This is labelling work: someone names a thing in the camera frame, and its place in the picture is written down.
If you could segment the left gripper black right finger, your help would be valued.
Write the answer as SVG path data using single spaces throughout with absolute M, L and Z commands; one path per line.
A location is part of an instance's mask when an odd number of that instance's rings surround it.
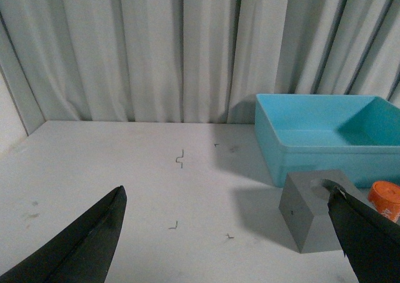
M 399 225 L 348 193 L 329 188 L 337 239 L 359 282 L 399 282 Z

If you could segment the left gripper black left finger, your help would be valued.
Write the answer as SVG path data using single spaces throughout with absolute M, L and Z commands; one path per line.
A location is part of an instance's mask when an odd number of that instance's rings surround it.
M 125 188 L 114 188 L 1 275 L 1 282 L 104 282 L 121 234 L 126 203 Z

